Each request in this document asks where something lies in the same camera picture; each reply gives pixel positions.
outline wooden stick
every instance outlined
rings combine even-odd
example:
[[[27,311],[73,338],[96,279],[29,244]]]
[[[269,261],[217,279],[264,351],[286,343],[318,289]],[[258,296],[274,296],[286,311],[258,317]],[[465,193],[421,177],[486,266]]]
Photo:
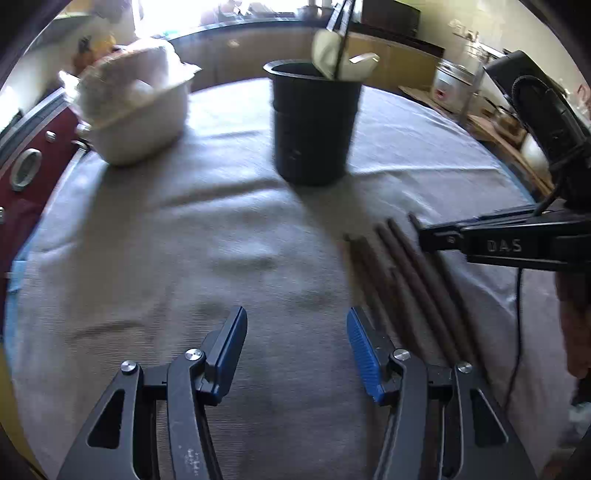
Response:
[[[435,302],[435,305],[441,314],[441,318],[452,334],[452,338],[455,341],[460,356],[463,360],[477,365],[479,362],[474,353],[473,343],[468,338],[466,328],[462,325],[460,314],[457,311],[456,305],[450,298],[445,285],[442,284],[441,277],[437,276],[427,264],[424,257],[412,247],[408,238],[404,235],[394,219],[389,218],[386,223],[392,234],[396,237],[396,240],[398,240],[398,243],[402,246],[406,256],[413,264],[414,269],[419,277],[421,277],[423,284]]]
[[[408,314],[408,306],[404,301],[404,295],[402,295],[402,282],[404,280],[401,278],[400,272],[396,267],[390,267],[389,273],[390,280],[392,282],[392,289],[397,293],[398,297],[398,315],[402,319],[402,321],[405,322],[407,325],[409,345],[414,345],[414,352],[418,355],[419,358],[424,359],[425,351],[418,342],[417,335],[414,332],[413,324],[410,320],[410,315]]]
[[[400,308],[400,291],[394,287],[392,280],[382,269],[378,256],[365,237],[358,239],[358,247],[365,270],[369,273],[369,279],[378,293],[390,323],[403,343],[402,346],[420,355],[416,338],[409,328],[408,317],[403,315]]]
[[[374,321],[374,328],[380,332],[383,332],[385,331],[385,322],[382,318],[379,306],[376,303],[374,296],[374,286],[372,285],[368,273],[365,270],[361,255],[359,254],[359,248],[357,244],[354,243],[354,241],[349,237],[349,235],[345,235],[344,240],[349,247],[349,258],[351,260],[351,266],[353,267],[353,273],[357,283],[359,284],[359,288],[361,288],[363,298],[369,309],[369,314]]]
[[[384,244],[386,251],[392,257],[395,265],[400,269],[400,272],[402,276],[404,276],[410,290],[413,292],[414,297],[417,299],[417,303],[435,334],[446,361],[449,365],[455,365],[460,362],[460,356],[457,353],[453,339],[447,330],[447,326],[441,318],[441,315],[437,310],[431,295],[429,295],[428,290],[423,284],[421,277],[407,258],[404,249],[386,226],[376,225],[375,230]]]
[[[409,213],[408,220],[416,230],[417,234],[423,228],[420,220],[416,217],[415,214]],[[460,294],[460,290],[456,286],[452,275],[449,273],[447,266],[445,264],[444,259],[439,252],[424,252],[423,255],[427,259],[427,261],[433,266],[435,271],[439,274],[441,278],[442,285],[445,286],[452,302],[455,304],[457,308],[457,312],[459,314],[460,320],[466,330],[468,339],[470,344],[473,346],[474,354],[476,355],[477,365],[480,368],[480,371],[488,378],[488,373],[486,372],[486,366],[483,360],[482,351],[479,347],[478,341],[476,340],[476,332],[474,331],[473,323],[470,317],[470,313],[466,306],[466,302],[464,302],[464,298],[462,294]]]

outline table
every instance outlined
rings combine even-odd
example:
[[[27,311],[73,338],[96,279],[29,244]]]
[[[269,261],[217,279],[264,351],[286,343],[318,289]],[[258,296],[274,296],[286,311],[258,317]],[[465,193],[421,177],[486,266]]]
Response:
[[[324,189],[292,187],[272,164],[270,87],[259,79],[193,94],[174,145],[132,168],[90,154],[44,215],[10,341],[21,421],[51,478],[122,360],[168,362],[234,304],[249,330],[230,393],[208,411],[225,478],[369,477],[387,412],[365,395],[346,337],[345,314],[361,296],[342,235],[377,248],[372,225],[389,216],[414,238],[409,211],[434,223],[530,201],[457,125],[367,87],[349,174]],[[446,261],[500,398],[514,361],[514,272],[457,252]],[[510,418],[541,468],[574,382],[552,276],[526,272],[523,295]],[[432,335],[420,335],[437,361]]]

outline black bucket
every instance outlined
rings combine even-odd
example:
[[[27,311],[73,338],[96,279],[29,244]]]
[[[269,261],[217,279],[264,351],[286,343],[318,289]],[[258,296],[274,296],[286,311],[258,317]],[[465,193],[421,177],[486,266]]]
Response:
[[[360,82],[334,82],[304,60],[277,60],[273,81],[275,168],[297,185],[322,186],[346,171]]]

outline wooden cabinet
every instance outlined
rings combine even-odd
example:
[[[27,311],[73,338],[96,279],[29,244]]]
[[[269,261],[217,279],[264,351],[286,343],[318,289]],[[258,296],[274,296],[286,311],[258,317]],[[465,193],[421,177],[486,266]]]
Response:
[[[273,60],[309,60],[314,32],[311,27],[267,27],[216,35],[212,42],[218,82],[263,77],[263,66]]]
[[[429,90],[440,61],[416,48],[355,33],[349,37],[348,49],[351,56],[366,52],[378,54],[379,64],[364,83],[394,93],[399,92],[399,86]]]
[[[223,83],[264,77],[263,65],[273,60],[310,60],[313,27],[219,27],[172,40],[182,61],[203,70],[193,91]],[[366,85],[397,93],[400,85],[429,90],[439,58],[393,41],[352,33],[351,56],[374,52],[380,62]]]

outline white bowl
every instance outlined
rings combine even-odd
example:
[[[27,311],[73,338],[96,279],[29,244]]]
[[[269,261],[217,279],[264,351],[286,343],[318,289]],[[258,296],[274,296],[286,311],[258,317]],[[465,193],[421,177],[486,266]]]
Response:
[[[83,137],[111,165],[131,165],[149,157],[182,132],[192,79],[160,92],[150,103],[104,127],[86,128]]]

